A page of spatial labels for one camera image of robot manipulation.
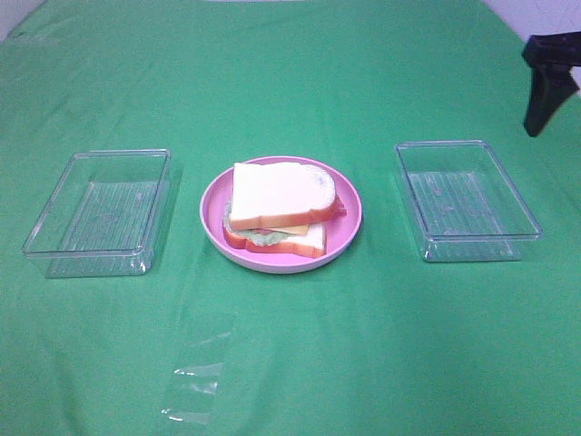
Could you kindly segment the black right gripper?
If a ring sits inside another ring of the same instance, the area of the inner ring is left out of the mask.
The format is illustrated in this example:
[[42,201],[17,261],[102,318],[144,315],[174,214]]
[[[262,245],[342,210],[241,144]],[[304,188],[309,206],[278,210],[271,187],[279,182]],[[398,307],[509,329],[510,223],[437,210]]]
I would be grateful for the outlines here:
[[579,32],[531,35],[522,57],[532,68],[524,128],[539,136],[559,107],[579,90],[572,67],[580,66]]

